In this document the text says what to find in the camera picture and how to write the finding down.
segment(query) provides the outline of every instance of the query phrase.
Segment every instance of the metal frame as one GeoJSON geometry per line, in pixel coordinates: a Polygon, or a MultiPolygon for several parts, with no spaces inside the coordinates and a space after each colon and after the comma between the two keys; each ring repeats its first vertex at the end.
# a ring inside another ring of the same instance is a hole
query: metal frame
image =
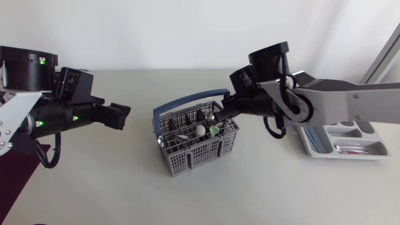
{"type": "Polygon", "coordinates": [[[361,79],[360,84],[380,83],[398,58],[400,58],[400,23],[361,79]]]}
{"type": "Polygon", "coordinates": [[[13,97],[0,107],[0,156],[8,152],[13,144],[10,141],[33,106],[42,96],[39,91],[13,91],[2,89],[13,97]]]}

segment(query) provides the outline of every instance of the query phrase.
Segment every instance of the spoon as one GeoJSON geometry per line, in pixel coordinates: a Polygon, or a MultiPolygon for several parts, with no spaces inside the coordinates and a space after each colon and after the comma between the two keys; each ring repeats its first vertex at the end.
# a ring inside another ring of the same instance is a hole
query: spoon
{"type": "Polygon", "coordinates": [[[219,128],[216,126],[210,126],[209,129],[211,133],[211,138],[213,138],[219,132],[219,128]]]}
{"type": "Polygon", "coordinates": [[[221,126],[223,126],[223,122],[219,122],[219,123],[217,123],[217,124],[215,124],[215,126],[217,127],[217,128],[221,128],[221,126]]]}
{"type": "Polygon", "coordinates": [[[345,152],[349,152],[349,153],[364,153],[364,154],[368,154],[369,153],[369,151],[367,151],[367,150],[356,150],[356,149],[346,150],[346,149],[343,149],[341,146],[337,146],[337,145],[334,145],[334,147],[335,147],[336,151],[338,153],[340,153],[340,154],[343,154],[345,152]]]}
{"type": "Polygon", "coordinates": [[[210,109],[206,112],[206,121],[212,122],[213,120],[214,120],[214,111],[210,109]]]}
{"type": "Polygon", "coordinates": [[[160,135],[157,138],[158,144],[160,145],[160,147],[164,147],[164,138],[160,135]]]}

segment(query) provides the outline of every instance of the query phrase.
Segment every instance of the white table surface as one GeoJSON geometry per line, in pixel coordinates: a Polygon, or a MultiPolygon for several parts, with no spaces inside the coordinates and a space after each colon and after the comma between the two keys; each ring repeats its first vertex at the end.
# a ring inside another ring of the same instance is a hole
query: white table surface
{"type": "Polygon", "coordinates": [[[231,72],[92,72],[92,95],[132,107],[124,130],[64,132],[58,166],[38,167],[4,224],[400,224],[397,124],[375,124],[390,160],[313,159],[297,135],[274,139],[261,117],[240,115],[232,154],[172,178],[153,109],[233,90],[231,72]]]}

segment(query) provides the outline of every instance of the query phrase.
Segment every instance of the cutlery tray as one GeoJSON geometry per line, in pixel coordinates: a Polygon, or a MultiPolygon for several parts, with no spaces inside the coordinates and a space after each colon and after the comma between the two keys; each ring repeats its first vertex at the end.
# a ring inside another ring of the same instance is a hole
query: cutlery tray
{"type": "Polygon", "coordinates": [[[344,121],[321,127],[296,126],[307,153],[313,158],[390,159],[381,137],[366,121],[344,121]],[[339,153],[334,146],[340,146],[339,153]]]}

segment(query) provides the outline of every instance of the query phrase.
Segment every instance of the gray plastic basket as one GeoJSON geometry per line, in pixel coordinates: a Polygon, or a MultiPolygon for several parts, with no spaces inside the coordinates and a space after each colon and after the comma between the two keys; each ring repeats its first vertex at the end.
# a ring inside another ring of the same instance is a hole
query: gray plastic basket
{"type": "Polygon", "coordinates": [[[206,97],[209,97],[209,92],[185,97],[185,101],[175,102],[173,107],[168,103],[161,107],[162,110],[160,110],[160,107],[154,110],[156,111],[153,119],[154,132],[156,137],[163,136],[164,146],[160,146],[160,150],[172,176],[185,173],[189,168],[194,169],[232,151],[236,133],[239,130],[233,119],[223,121],[218,134],[213,138],[211,138],[208,128],[210,125],[215,125],[216,122],[207,123],[204,120],[204,113],[208,110],[218,112],[222,109],[215,101],[197,104],[196,106],[159,116],[160,111],[165,111],[165,106],[175,108],[178,105],[206,97]],[[196,127],[198,125],[203,125],[206,128],[205,135],[201,137],[196,135],[196,127]],[[176,134],[186,135],[190,139],[184,141],[177,139],[176,134]]]}

